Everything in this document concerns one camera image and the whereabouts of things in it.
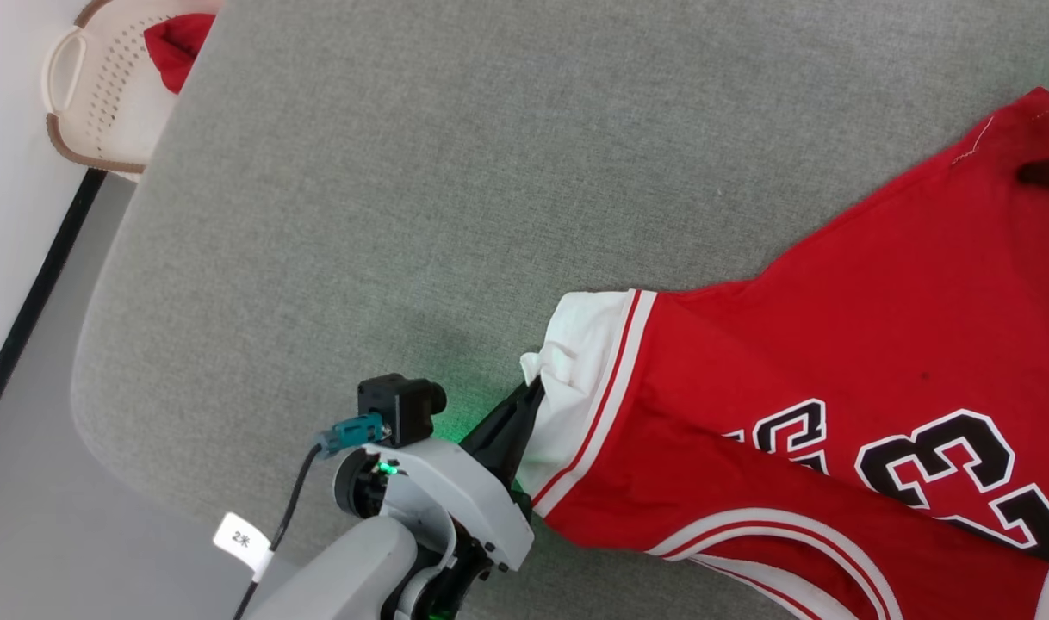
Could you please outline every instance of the gray fabric surface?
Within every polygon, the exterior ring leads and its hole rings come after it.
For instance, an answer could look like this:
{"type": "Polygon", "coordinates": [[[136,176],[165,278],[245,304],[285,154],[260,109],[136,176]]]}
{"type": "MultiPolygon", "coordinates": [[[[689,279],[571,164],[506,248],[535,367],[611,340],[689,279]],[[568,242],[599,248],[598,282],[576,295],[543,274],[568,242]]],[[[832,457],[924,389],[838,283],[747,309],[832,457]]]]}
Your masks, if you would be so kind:
{"type": "MultiPolygon", "coordinates": [[[[560,295],[752,276],[1041,84],[1049,1],[230,0],[92,299],[77,425],[158,501],[267,529],[362,378],[445,384],[458,433],[560,295]]],[[[297,560],[348,525],[331,473],[297,560]]],[[[785,616],[545,530],[469,605],[785,616]]]]}

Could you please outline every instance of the lettering on jersey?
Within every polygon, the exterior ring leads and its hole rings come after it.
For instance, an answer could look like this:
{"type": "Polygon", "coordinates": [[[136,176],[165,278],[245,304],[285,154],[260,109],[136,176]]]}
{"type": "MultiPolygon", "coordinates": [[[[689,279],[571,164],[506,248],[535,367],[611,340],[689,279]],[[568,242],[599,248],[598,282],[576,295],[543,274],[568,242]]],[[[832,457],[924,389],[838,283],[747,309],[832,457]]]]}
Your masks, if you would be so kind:
{"type": "MultiPolygon", "coordinates": [[[[960,409],[916,428],[911,435],[892,435],[860,448],[854,466],[870,489],[916,509],[929,509],[923,484],[935,483],[958,471],[972,478],[980,493],[996,491],[1010,482],[1015,454],[987,415],[960,409]],[[956,466],[945,452],[960,446],[969,463],[956,466]],[[913,464],[922,483],[903,483],[898,468],[913,464]]],[[[1015,547],[1049,561],[1049,501],[1029,484],[993,499],[990,510],[1005,531],[1022,532],[1018,540],[960,515],[939,516],[986,538],[1015,547]]]]}
{"type": "Polygon", "coordinates": [[[827,405],[811,398],[753,425],[753,446],[770,454],[785,454],[792,463],[827,473],[823,450],[807,451],[827,440],[827,405]]]}

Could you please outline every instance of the basket handle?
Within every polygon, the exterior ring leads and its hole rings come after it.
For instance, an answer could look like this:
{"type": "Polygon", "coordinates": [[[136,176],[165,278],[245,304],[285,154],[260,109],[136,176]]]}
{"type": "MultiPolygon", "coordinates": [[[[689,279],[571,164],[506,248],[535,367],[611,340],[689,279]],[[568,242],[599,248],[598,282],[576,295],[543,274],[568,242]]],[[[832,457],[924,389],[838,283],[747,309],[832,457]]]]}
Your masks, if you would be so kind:
{"type": "Polygon", "coordinates": [[[53,44],[43,63],[43,105],[46,111],[52,114],[60,114],[69,108],[72,103],[72,95],[77,93],[77,82],[80,82],[80,70],[84,66],[84,52],[88,51],[88,42],[84,39],[84,30],[73,26],[72,30],[65,33],[61,39],[53,44]],[[80,55],[77,56],[77,66],[72,68],[72,78],[69,81],[69,89],[66,91],[64,102],[53,101],[53,74],[57,74],[57,63],[61,60],[61,52],[66,50],[69,43],[76,41],[80,44],[80,55]]]}

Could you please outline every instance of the robotic arm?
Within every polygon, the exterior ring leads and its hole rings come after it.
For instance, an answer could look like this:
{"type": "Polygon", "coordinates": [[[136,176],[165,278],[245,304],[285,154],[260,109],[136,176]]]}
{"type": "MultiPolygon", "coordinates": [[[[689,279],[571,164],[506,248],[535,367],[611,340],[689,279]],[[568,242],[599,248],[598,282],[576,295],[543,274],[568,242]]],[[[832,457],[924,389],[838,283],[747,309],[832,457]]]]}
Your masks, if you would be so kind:
{"type": "Polygon", "coordinates": [[[402,376],[360,384],[360,415],[382,420],[382,432],[372,428],[377,441],[340,464],[335,498],[364,521],[252,620],[451,620],[475,579],[519,570],[532,499],[513,476],[541,400],[539,380],[521,385],[452,444],[431,436],[446,405],[438,385],[402,376]]]}

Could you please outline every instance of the perforated basket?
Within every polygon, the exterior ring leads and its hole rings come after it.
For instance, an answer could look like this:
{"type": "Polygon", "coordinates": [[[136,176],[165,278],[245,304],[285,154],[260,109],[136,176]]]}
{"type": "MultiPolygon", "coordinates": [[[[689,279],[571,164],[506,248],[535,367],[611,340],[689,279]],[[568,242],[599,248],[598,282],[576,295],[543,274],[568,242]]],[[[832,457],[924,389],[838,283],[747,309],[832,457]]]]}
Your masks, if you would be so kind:
{"type": "Polygon", "coordinates": [[[143,33],[171,17],[214,15],[221,5],[222,0],[88,4],[43,67],[46,129],[57,151],[91,168],[146,170],[177,98],[162,83],[143,33]],[[76,55],[67,55],[70,48],[76,55]],[[66,58],[76,58],[76,66],[62,66],[66,58]]]}

